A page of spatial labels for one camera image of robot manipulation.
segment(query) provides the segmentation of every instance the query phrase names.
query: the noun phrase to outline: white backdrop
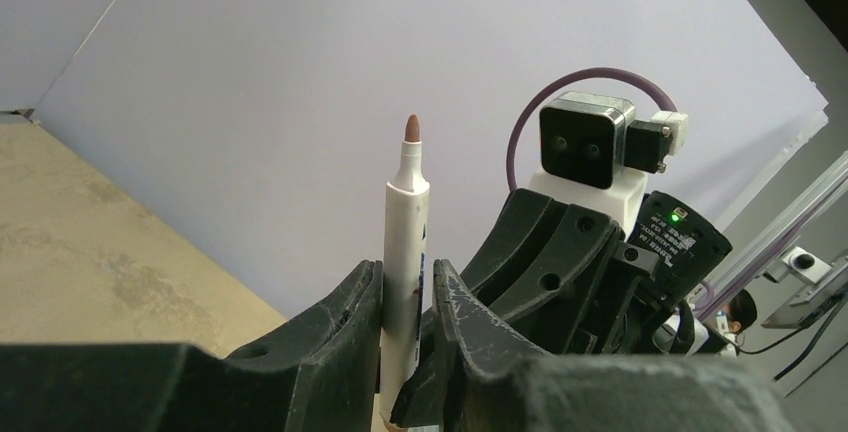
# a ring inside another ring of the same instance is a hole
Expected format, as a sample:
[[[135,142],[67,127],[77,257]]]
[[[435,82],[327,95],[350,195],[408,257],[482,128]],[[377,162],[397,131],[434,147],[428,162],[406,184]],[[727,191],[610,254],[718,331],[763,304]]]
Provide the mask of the white backdrop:
[[[112,0],[0,0],[0,110],[33,108]]]
[[[691,114],[650,187],[711,219],[824,107],[745,0],[117,0],[36,117],[292,316],[380,257],[408,114],[433,187],[428,262],[461,269],[506,197],[517,114],[598,65]],[[627,86],[580,88],[654,111]]]

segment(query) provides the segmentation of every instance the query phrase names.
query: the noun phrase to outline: marker label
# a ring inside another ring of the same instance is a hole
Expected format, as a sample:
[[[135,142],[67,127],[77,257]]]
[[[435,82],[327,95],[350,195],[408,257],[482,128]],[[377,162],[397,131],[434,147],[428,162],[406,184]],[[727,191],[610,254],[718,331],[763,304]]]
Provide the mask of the marker label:
[[[421,351],[421,309],[424,305],[424,253],[421,253],[421,269],[418,272],[418,315],[415,318],[415,361],[418,362],[418,354]]]

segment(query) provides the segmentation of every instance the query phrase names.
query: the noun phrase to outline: camera lens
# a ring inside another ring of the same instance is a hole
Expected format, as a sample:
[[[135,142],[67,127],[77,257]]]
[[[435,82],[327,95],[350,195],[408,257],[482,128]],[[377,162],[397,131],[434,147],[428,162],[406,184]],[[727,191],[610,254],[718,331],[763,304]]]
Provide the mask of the camera lens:
[[[561,135],[557,135],[554,137],[554,150],[557,152],[565,152],[568,148],[568,141],[565,140],[565,137]]]
[[[601,148],[598,147],[596,144],[586,144],[586,146],[583,147],[583,157],[585,157],[586,159],[598,160],[600,156]]]

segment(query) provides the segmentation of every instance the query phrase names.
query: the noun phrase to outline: person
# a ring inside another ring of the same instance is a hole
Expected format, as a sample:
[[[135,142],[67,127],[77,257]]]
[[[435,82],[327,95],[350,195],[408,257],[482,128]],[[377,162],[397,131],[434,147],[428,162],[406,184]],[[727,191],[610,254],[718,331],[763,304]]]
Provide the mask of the person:
[[[738,335],[757,321],[757,303],[750,292],[742,289],[724,306],[724,313],[730,332]]]

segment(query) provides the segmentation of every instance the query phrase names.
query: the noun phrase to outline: screw hole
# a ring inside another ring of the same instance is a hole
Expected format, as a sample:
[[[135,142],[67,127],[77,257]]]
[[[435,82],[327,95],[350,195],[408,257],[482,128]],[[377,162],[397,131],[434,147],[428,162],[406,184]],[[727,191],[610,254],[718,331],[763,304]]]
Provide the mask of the screw hole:
[[[259,344],[248,344],[230,355],[231,359],[256,359],[268,354],[268,347]]]
[[[559,288],[559,276],[556,274],[545,274],[539,279],[539,285],[548,291],[556,290]]]
[[[595,228],[595,221],[591,217],[583,217],[577,221],[577,228],[581,232],[590,232]]]

